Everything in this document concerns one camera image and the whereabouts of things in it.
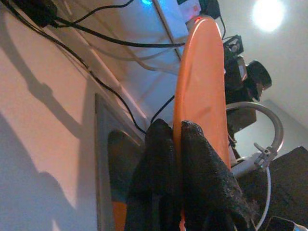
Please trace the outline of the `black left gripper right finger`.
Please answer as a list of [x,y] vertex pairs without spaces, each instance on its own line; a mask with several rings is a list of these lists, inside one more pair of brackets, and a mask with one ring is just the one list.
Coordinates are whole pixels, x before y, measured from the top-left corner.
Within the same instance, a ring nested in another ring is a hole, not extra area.
[[185,228],[188,231],[254,231],[254,211],[199,125],[181,124]]

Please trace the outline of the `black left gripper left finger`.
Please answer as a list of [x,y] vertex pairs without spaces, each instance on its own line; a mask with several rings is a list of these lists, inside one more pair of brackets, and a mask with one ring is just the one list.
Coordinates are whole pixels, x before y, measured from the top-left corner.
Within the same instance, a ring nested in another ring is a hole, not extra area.
[[181,192],[171,127],[154,121],[145,135],[145,149],[127,197],[128,231],[178,231]]

